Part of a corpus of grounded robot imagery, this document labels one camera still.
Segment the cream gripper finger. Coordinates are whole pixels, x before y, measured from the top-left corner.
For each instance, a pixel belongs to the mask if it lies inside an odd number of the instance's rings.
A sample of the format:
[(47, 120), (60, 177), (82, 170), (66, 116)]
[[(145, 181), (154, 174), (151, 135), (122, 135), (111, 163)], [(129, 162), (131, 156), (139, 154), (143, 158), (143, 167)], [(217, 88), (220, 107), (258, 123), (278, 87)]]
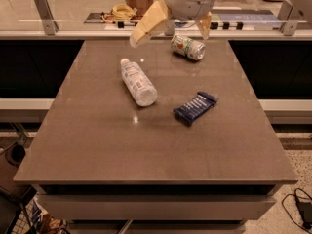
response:
[(204, 40), (209, 38), (211, 22), (212, 22), (212, 14), (207, 12), (205, 15), (195, 20), (196, 25), (203, 37)]
[(133, 48), (148, 42), (152, 37), (164, 33), (167, 20), (171, 19), (171, 11), (165, 0), (155, 1), (145, 12), (130, 36)]

